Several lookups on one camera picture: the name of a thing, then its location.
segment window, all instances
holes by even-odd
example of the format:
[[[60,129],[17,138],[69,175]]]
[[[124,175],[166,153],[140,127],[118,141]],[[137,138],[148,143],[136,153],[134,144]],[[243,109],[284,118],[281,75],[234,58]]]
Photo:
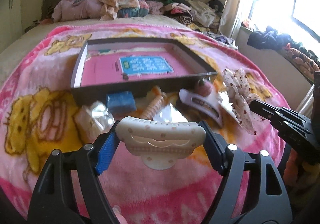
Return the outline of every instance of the window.
[[[320,0],[244,0],[242,14],[265,30],[288,33],[320,57]]]

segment blue sponge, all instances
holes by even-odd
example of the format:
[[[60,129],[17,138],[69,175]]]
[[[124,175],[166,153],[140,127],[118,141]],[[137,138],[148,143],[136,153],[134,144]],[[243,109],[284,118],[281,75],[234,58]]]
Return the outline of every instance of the blue sponge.
[[[132,92],[118,92],[107,95],[107,109],[111,114],[122,114],[136,111],[136,103]]]

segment pink ball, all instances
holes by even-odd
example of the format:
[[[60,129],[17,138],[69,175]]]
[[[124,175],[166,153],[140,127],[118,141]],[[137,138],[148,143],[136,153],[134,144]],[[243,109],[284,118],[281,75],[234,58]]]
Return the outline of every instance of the pink ball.
[[[210,95],[210,93],[212,93],[212,91],[213,91],[213,85],[207,79],[199,80],[196,83],[196,86],[195,86],[196,94],[199,94],[203,97],[207,97]]]

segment pink blanket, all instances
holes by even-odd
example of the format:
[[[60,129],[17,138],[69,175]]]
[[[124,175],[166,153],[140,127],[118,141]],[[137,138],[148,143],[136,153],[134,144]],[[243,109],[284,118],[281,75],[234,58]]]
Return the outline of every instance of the pink blanket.
[[[86,39],[109,37],[174,38],[190,47],[218,72],[226,67],[243,68],[251,89],[268,103],[288,107],[282,95],[260,69],[233,49],[201,33],[146,25],[62,26],[50,32],[19,64],[0,92],[0,185],[17,210],[26,218],[32,190],[41,168],[54,148],[63,152],[79,149],[85,142],[85,123],[78,117],[70,89],[77,54]],[[223,87],[221,75],[215,88]],[[249,135],[227,114],[219,132],[229,143],[247,152],[269,151],[276,165],[284,141],[266,120]],[[207,159],[203,147],[170,169],[154,171],[121,143],[110,168],[100,182],[111,206],[118,204],[128,223],[200,223],[217,192],[221,177]],[[80,187],[74,173],[76,199],[86,215]],[[234,215],[241,212],[245,185]]]

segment fingernail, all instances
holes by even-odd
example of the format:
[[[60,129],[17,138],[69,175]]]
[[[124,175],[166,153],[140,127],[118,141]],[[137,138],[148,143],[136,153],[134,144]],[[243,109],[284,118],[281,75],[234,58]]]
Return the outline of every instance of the fingernail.
[[[120,209],[119,205],[114,205],[112,210],[114,213],[118,213],[121,215],[121,209]]]

